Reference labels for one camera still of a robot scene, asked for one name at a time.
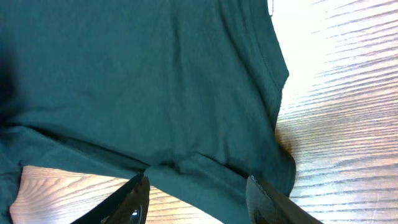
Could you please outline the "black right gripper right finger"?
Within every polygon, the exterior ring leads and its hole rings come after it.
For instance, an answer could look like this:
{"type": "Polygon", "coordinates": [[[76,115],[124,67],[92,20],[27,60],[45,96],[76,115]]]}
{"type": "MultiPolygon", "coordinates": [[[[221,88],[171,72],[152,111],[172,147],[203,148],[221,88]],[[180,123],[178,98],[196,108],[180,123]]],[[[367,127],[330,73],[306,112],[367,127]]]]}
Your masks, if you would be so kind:
{"type": "Polygon", "coordinates": [[[252,224],[322,224],[270,183],[253,175],[246,184],[246,204],[252,224]]]}

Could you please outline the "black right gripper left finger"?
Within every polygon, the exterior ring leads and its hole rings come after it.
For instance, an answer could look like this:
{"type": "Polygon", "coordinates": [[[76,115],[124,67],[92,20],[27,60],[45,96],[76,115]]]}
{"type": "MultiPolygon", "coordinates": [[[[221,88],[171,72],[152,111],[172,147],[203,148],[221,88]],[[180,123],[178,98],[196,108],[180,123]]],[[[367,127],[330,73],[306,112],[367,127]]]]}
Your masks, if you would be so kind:
{"type": "Polygon", "coordinates": [[[138,174],[72,224],[145,224],[149,192],[149,178],[138,174]]]}

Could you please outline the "black t-shirt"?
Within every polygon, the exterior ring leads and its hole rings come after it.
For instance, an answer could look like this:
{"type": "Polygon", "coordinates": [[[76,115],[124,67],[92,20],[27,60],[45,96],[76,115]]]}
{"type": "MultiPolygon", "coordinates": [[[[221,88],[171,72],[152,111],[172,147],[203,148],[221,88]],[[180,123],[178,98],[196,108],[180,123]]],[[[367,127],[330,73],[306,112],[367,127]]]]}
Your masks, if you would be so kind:
{"type": "Polygon", "coordinates": [[[152,185],[248,223],[246,182],[289,195],[289,75],[264,0],[2,1],[1,222],[25,166],[152,185]]]}

